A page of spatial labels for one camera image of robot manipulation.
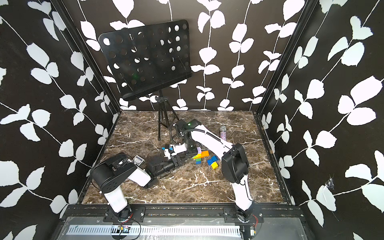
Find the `orange long lego brick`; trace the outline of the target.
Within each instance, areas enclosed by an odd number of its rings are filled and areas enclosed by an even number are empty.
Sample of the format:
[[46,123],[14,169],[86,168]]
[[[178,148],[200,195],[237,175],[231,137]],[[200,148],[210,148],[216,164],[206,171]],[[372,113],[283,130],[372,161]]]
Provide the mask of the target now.
[[203,151],[203,152],[201,153],[201,157],[202,157],[202,158],[208,157],[209,155],[210,155],[209,151]]

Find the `blue lego brick pair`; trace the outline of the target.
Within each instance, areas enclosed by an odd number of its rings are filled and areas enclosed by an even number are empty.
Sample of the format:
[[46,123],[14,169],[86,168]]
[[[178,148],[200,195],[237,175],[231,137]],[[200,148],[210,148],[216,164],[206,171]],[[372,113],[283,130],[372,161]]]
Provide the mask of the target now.
[[207,160],[208,165],[212,165],[214,162],[217,162],[219,158],[217,156],[213,156]]

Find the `yellow square lego brick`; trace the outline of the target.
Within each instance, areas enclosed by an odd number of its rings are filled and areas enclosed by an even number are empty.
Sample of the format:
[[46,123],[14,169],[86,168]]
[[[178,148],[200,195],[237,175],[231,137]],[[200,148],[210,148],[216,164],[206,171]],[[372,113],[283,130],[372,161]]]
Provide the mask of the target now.
[[211,167],[212,167],[213,170],[217,169],[217,168],[218,168],[218,164],[217,164],[217,162],[213,162],[213,163],[211,164]]

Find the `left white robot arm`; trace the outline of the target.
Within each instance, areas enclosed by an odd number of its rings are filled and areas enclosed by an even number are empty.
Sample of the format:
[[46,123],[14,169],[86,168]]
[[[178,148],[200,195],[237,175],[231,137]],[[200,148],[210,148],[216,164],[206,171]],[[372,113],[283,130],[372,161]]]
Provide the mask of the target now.
[[107,199],[114,213],[118,214],[128,207],[121,185],[126,180],[135,182],[147,189],[152,187],[157,179],[165,176],[174,169],[182,166],[191,154],[178,153],[152,156],[142,169],[127,154],[119,153],[93,168],[92,179]]

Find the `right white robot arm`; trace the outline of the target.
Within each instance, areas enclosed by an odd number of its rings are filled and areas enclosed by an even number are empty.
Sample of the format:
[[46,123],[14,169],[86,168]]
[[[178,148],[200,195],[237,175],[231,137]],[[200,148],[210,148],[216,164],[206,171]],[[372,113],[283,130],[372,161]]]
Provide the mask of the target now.
[[169,127],[169,131],[174,151],[178,150],[176,146],[192,150],[199,143],[221,160],[222,174],[234,190],[238,218],[247,221],[252,215],[254,201],[248,184],[250,164],[243,145],[221,139],[196,119],[188,123],[179,120]]

